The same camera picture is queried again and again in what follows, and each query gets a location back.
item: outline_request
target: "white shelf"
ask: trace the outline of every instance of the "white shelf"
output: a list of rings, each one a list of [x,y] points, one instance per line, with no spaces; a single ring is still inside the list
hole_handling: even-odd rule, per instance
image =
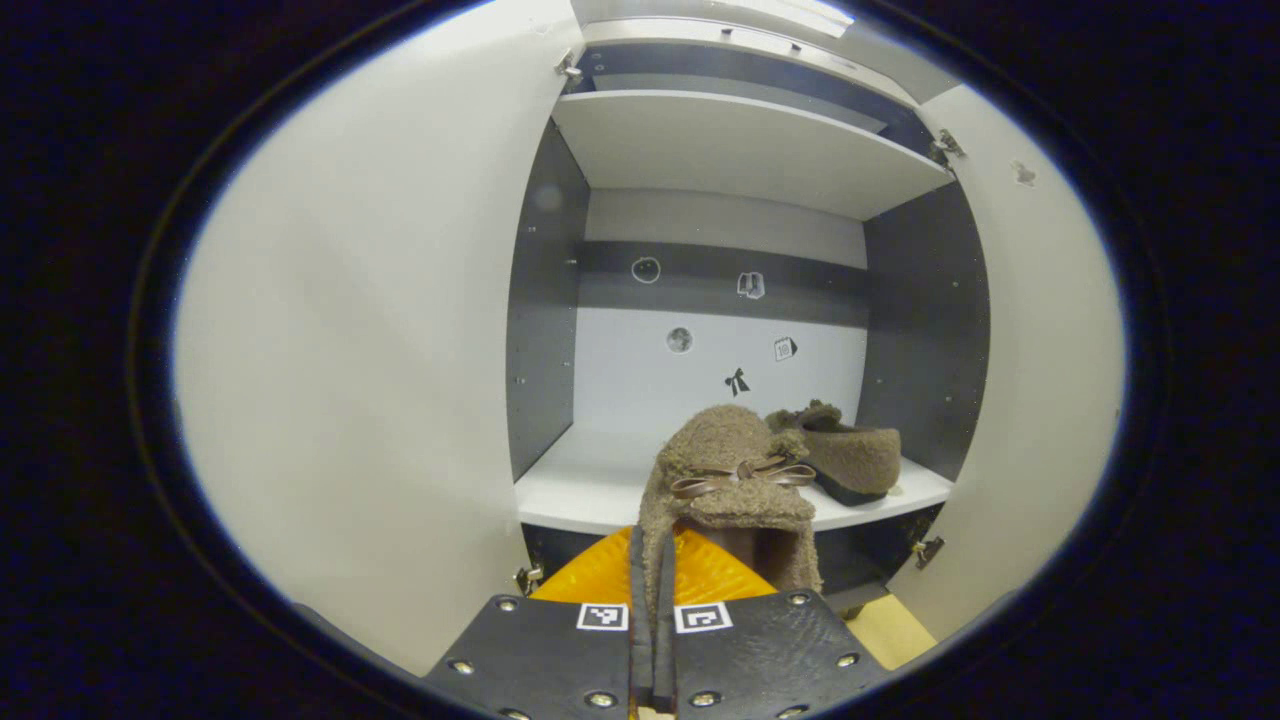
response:
[[[594,190],[718,192],[869,220],[954,179],[861,128],[745,97],[582,92],[552,117]]]
[[[516,483],[520,521],[598,536],[634,525],[666,439],[573,424]],[[845,507],[817,486],[800,488],[800,495],[817,510],[813,529],[832,530],[937,505],[951,495],[951,484],[904,457],[897,487],[883,500]]]

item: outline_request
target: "upper shelf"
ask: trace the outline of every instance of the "upper shelf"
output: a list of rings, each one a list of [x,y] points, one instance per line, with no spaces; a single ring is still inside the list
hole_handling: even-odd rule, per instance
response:
[[[718,192],[868,220],[954,179],[861,128],[728,95],[584,92],[552,117],[593,188]]]
[[[902,86],[867,65],[790,37],[745,26],[694,18],[623,18],[589,23],[582,28],[582,38],[593,49],[635,42],[675,42],[785,59],[865,87],[909,108],[918,106]],[[589,58],[582,65],[589,69],[595,61],[595,58]]]

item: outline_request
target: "metal rivet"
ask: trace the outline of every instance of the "metal rivet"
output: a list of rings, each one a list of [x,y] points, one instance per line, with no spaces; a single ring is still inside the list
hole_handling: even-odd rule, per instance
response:
[[[586,696],[586,703],[595,707],[613,707],[618,703],[618,698],[609,693],[590,693]]]
[[[710,707],[717,702],[719,702],[719,693],[712,691],[700,692],[689,698],[689,705],[694,707]]]

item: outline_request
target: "open cabinet door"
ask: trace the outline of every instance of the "open cabinet door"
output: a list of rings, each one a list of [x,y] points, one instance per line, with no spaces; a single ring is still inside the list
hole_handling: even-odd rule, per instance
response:
[[[1080,519],[1119,425],[1125,348],[1102,240],[1050,158],[968,86],[919,114],[966,152],[951,164],[991,293],[982,410],[929,536],[946,544],[888,585],[941,639],[1029,580]]]
[[[507,445],[512,250],[581,55],[500,0],[303,102],[210,205],[175,319],[182,433],[264,578],[426,673],[527,562]]]

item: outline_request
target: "fuzzy slipper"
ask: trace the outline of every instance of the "fuzzy slipper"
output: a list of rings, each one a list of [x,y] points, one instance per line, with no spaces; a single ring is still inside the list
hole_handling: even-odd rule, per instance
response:
[[[640,501],[648,606],[657,606],[663,541],[682,528],[707,536],[780,591],[820,592],[814,510],[796,492],[814,475],[795,465],[805,455],[799,432],[771,433],[746,407],[719,405],[685,423],[658,454]]]
[[[818,484],[842,505],[884,497],[897,484],[902,441],[892,428],[841,424],[838,407],[818,400],[799,413],[778,410],[765,419],[773,432],[799,430],[818,471]]]

